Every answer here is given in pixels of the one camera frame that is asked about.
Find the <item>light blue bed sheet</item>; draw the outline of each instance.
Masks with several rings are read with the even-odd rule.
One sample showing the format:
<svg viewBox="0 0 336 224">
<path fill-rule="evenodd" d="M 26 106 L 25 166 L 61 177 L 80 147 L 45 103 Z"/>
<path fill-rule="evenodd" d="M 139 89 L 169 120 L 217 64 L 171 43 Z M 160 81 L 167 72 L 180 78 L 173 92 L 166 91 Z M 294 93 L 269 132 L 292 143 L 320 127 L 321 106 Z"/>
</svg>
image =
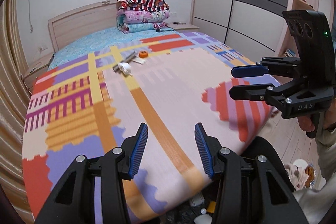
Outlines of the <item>light blue bed sheet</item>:
<svg viewBox="0 0 336 224">
<path fill-rule="evenodd" d="M 56 68 L 64 63 L 74 60 L 78 57 L 86 55 L 91 52 L 102 50 L 106 47 L 117 45 L 120 43 L 125 43 L 133 40 L 139 40 L 149 37 L 159 37 L 162 35 L 178 33 L 171 28 L 162 29 L 161 32 L 156 32 L 156 30 L 135 32 L 135 33 L 123 33 L 117 29 L 117 27 L 112 27 L 102 31 L 98 31 L 89 34 L 85 37 L 77 39 L 71 44 L 65 46 L 59 52 L 55 53 L 54 60 L 49 66 L 49 70 Z"/>
</svg>

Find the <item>ribbed blue pad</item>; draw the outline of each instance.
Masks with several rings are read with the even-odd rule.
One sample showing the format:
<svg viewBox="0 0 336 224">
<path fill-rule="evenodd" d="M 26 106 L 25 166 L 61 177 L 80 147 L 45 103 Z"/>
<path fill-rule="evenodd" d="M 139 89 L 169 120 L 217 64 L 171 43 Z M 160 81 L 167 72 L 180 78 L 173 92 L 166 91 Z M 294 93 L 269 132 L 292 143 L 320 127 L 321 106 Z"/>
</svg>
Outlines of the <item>ribbed blue pad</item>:
<svg viewBox="0 0 336 224">
<path fill-rule="evenodd" d="M 145 150 L 145 146 L 148 138 L 148 126 L 145 124 L 142 128 L 140 136 L 133 148 L 133 152 L 130 158 L 130 165 L 128 175 L 133 179 L 134 176 L 138 173 L 143 151 Z"/>
<path fill-rule="evenodd" d="M 264 67 L 263 65 L 234 67 L 231 70 L 231 74 L 234 78 L 263 76 L 267 73 L 268 68 Z"/>
<path fill-rule="evenodd" d="M 204 172 L 212 179 L 214 175 L 212 156 L 198 124 L 195 125 L 195 141 L 202 160 Z"/>
</svg>

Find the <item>person's leg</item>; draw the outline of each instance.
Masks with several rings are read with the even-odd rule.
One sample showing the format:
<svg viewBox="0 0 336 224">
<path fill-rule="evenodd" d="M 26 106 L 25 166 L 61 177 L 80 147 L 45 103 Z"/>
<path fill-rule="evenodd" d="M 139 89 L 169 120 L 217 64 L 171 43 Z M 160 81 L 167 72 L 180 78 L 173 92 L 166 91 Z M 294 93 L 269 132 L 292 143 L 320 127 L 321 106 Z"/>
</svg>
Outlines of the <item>person's leg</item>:
<svg viewBox="0 0 336 224">
<path fill-rule="evenodd" d="M 242 157 L 255 159 L 258 155 L 264 155 L 272 163 L 276 171 L 282 177 L 284 182 L 288 185 L 289 189 L 294 192 L 295 188 L 291 181 L 289 180 L 286 169 L 275 151 L 273 146 L 264 138 L 257 136 L 253 142 L 247 147 L 247 149 L 242 153 Z"/>
</svg>

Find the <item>stack of bedding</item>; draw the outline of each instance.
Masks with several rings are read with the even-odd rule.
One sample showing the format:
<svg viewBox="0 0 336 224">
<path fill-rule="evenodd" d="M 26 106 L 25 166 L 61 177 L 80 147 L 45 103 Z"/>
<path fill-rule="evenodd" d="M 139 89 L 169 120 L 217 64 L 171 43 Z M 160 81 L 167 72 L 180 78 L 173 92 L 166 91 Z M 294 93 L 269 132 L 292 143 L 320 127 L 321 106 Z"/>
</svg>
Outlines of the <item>stack of bedding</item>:
<svg viewBox="0 0 336 224">
<path fill-rule="evenodd" d="M 123 33 L 166 28 L 169 6 L 164 0 L 118 0 L 117 27 Z"/>
</svg>

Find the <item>nightstand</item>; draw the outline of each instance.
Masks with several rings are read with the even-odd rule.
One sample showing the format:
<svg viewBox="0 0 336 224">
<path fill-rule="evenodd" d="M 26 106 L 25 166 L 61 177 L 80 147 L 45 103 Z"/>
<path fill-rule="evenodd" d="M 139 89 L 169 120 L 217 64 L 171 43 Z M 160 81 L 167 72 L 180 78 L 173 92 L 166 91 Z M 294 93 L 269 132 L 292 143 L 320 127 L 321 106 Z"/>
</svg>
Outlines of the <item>nightstand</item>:
<svg viewBox="0 0 336 224">
<path fill-rule="evenodd" d="M 34 61 L 34 63 L 29 66 L 28 70 L 23 75 L 22 80 L 30 94 L 33 92 L 36 79 L 48 70 L 49 65 L 53 59 L 54 53 L 50 53 L 41 57 L 39 60 Z"/>
<path fill-rule="evenodd" d="M 177 32 L 197 32 L 199 30 L 199 27 L 191 24 L 173 24 L 168 23 L 167 26 L 169 28 L 174 29 Z"/>
</svg>

